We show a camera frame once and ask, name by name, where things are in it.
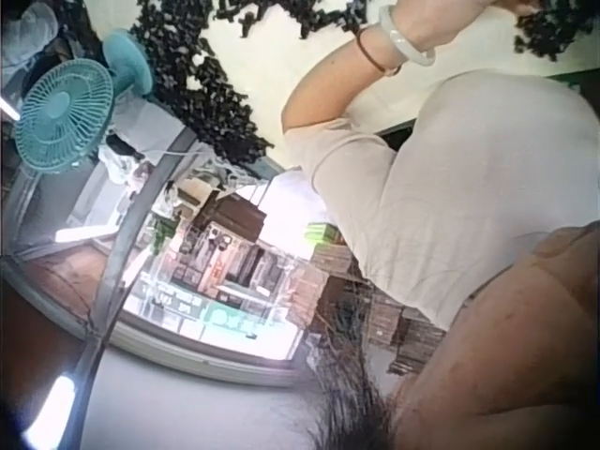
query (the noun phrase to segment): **bright light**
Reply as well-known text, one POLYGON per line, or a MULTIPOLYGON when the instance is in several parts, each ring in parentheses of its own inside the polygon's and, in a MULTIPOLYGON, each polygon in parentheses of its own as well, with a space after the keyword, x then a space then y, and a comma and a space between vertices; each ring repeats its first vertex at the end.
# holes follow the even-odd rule
POLYGON ((124 287, 128 288, 129 286, 131 286, 131 283, 133 283, 135 277, 138 276, 138 274, 142 270, 143 265, 150 256, 150 252, 150 247, 146 247, 140 252, 138 256, 135 257, 135 259, 131 262, 129 267, 125 269, 125 272, 123 273, 124 287))
POLYGON ((92 239, 106 234, 113 234, 118 231, 119 227, 116 225, 93 225, 89 227, 65 228, 56 232, 54 241, 81 241, 83 239, 92 239))
POLYGON ((12 106, 10 106, 6 100, 0 97, 0 108, 4 111, 12 120, 19 121, 21 119, 21 115, 15 110, 12 106))
POLYGON ((22 435, 27 443, 36 450, 57 448, 63 439, 74 400, 75 383, 64 375, 59 377, 35 422, 22 435))

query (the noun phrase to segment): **brown bracelet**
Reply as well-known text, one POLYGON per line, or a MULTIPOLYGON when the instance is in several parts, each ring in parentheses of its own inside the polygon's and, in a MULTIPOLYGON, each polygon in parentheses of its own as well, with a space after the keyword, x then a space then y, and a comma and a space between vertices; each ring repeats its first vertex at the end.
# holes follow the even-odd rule
POLYGON ((371 63, 377 70, 379 70, 382 73, 384 77, 393 77, 395 75, 398 75, 401 66, 398 66, 396 68, 385 68, 377 61, 375 61, 370 54, 368 54, 367 50, 365 49, 365 46, 360 40, 360 37, 363 34, 363 31, 365 30, 366 28, 361 28, 360 30, 358 30, 358 33, 356 33, 356 45, 360 49, 361 53, 366 57, 369 63, 371 63))

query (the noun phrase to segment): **hand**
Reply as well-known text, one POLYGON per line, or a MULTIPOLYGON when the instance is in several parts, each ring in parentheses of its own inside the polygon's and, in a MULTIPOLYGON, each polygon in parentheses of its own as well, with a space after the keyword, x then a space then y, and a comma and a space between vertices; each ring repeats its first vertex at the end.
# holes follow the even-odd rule
POLYGON ((475 21, 487 7, 514 12, 531 7, 539 0, 398 0, 392 18, 398 30, 418 50, 424 52, 448 44, 475 21))

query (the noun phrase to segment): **blue fan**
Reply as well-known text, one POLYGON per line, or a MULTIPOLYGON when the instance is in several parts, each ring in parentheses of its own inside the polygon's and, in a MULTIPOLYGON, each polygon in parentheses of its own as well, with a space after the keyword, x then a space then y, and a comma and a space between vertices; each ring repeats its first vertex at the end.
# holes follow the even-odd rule
POLYGON ((110 69, 91 59, 67 61, 42 76, 25 98, 15 142, 22 161, 41 173, 60 173, 87 158, 105 137, 117 96, 148 94, 152 71, 143 49, 125 30, 102 43, 110 69))

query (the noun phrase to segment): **beige top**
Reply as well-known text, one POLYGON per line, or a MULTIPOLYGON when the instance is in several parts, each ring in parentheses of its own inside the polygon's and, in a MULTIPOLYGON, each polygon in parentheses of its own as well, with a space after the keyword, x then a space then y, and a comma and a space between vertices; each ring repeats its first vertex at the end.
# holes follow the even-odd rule
POLYGON ((398 153, 347 119, 285 138, 364 276, 447 329, 550 232, 599 218, 599 134, 568 88, 475 71, 431 96, 398 153))

